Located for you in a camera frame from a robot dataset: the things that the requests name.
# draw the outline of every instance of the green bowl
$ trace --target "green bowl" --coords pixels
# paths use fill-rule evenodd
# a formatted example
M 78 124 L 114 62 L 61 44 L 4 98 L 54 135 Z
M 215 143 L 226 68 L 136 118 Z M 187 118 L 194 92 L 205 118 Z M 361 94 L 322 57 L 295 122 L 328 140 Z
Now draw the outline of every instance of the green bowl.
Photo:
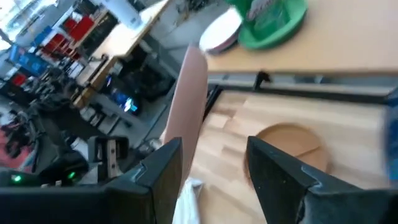
M 285 0 L 285 7 L 290 16 L 290 21 L 285 26 L 262 40 L 255 38 L 249 29 L 242 26 L 239 43 L 247 49 L 264 49 L 275 47 L 291 38 L 302 25 L 308 5 L 305 0 Z

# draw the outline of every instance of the white plate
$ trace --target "white plate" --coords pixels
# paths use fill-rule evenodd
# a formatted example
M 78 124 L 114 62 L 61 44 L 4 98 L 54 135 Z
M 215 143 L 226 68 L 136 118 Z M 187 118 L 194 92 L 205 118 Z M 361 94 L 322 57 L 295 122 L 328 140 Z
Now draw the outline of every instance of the white plate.
M 200 37 L 199 48 L 204 52 L 221 51 L 238 38 L 242 19 L 235 8 L 228 9 L 214 20 Z

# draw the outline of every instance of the green light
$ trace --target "green light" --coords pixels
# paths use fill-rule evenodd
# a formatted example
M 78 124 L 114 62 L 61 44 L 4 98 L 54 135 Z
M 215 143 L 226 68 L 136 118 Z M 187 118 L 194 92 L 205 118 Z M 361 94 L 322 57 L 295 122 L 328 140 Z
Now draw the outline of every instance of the green light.
M 20 182 L 22 180 L 22 177 L 17 175 L 14 177 L 14 182 Z
M 76 175 L 75 172 L 71 172 L 71 173 L 68 175 L 68 179 L 72 179 L 75 175 Z

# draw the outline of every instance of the round wooden board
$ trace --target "round wooden board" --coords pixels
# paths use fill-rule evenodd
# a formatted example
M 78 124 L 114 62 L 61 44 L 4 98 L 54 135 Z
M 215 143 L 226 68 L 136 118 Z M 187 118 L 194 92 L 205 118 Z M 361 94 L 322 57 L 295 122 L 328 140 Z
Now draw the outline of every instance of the round wooden board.
M 328 155 L 320 138 L 307 128 L 294 123 L 279 123 L 260 131 L 256 137 L 310 166 L 327 172 Z M 244 173 L 251 185 L 246 153 Z

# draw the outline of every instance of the window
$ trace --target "window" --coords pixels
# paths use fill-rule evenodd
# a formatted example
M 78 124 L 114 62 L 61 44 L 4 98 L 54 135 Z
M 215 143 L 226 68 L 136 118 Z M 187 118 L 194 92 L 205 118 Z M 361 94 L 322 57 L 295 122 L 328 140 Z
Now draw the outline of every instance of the window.
M 0 0 L 0 29 L 14 41 L 17 36 L 29 29 L 45 8 L 55 4 L 56 0 Z M 8 49 L 10 43 L 0 35 L 0 50 Z

